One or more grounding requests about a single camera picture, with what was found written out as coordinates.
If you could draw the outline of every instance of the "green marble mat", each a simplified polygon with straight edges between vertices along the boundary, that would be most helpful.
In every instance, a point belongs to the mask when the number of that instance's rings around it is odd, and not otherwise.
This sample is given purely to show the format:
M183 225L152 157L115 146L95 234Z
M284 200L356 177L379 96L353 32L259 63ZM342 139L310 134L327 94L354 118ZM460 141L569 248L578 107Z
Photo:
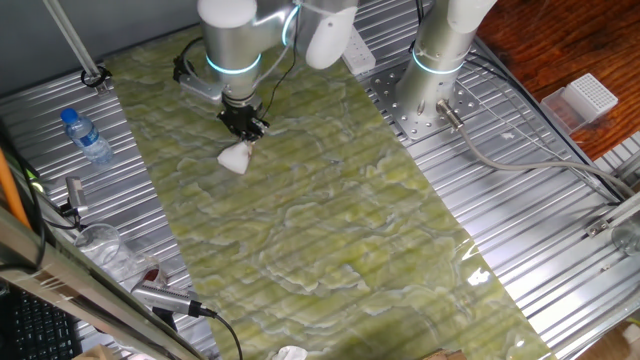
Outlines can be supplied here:
M221 168L235 139L214 106L171 80L172 58L198 35L107 65L195 288L246 359L286 345L309 359L552 357L342 62L297 67L248 173ZM203 57L191 56L199 69ZM290 62L260 86L265 101ZM222 356L237 358L210 324Z

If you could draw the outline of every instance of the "keyboard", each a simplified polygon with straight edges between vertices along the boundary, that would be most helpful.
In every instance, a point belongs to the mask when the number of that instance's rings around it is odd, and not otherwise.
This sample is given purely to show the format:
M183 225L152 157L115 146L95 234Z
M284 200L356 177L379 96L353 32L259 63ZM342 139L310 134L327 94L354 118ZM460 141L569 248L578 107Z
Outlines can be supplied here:
M71 315L21 289L2 285L1 358L71 360L82 352Z

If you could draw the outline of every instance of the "blue bottle cap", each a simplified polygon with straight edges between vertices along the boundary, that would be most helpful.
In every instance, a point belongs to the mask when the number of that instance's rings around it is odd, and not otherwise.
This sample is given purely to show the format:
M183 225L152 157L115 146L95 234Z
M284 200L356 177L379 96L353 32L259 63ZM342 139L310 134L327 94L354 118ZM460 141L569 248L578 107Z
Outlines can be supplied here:
M64 121L65 123L71 124L78 120L78 113L71 108L64 109L60 113L60 118L62 118L62 121Z

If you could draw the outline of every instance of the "blue led ring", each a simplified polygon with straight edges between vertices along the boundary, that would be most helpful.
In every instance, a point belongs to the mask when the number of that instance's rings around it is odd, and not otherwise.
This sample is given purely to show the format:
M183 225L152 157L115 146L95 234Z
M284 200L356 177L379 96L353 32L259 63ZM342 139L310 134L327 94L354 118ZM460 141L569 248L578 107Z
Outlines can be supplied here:
M239 75L239 74L244 74L247 71L256 67L260 63L260 58L262 57L262 54L258 54L258 58L256 59L256 61L253 62L253 64L247 66L244 69L239 69L239 70L229 70L229 69L221 68L220 66L214 64L213 61L209 59L209 56L206 56L206 57L209 65L211 65L211 67L214 68L216 71L221 72L223 74L228 74L228 75Z
M296 6L291 10L287 20L284 22L284 27L282 28L282 45L287 46L287 30L289 30L289 25L291 25L291 21L296 16L296 14L300 11L300 5Z
M453 69L453 70L433 70L430 69L426 66L424 66L422 63L420 63L420 61L418 61L418 58L416 57L416 50L413 50L413 60L415 60L416 64L418 64L418 66L420 66L420 68L422 68L422 70L428 71L432 74L436 74L436 75L447 75L447 74L453 74L454 72L460 70L460 68L462 68L462 65L464 65L464 61L462 62L462 64L460 64L460 66L458 66L457 68Z

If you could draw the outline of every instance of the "glass cup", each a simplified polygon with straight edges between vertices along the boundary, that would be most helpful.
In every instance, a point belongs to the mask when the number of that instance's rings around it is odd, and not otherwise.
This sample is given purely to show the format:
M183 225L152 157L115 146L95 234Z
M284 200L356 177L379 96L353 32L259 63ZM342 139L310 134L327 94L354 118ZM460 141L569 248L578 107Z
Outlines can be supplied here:
M125 281L131 282L127 280L132 277L144 275L142 270L148 265L143 256L129 249L120 239L118 230L111 225L87 227L78 235L74 245L121 285Z
M640 213L633 214L616 226L611 232L611 240L628 255L640 252Z

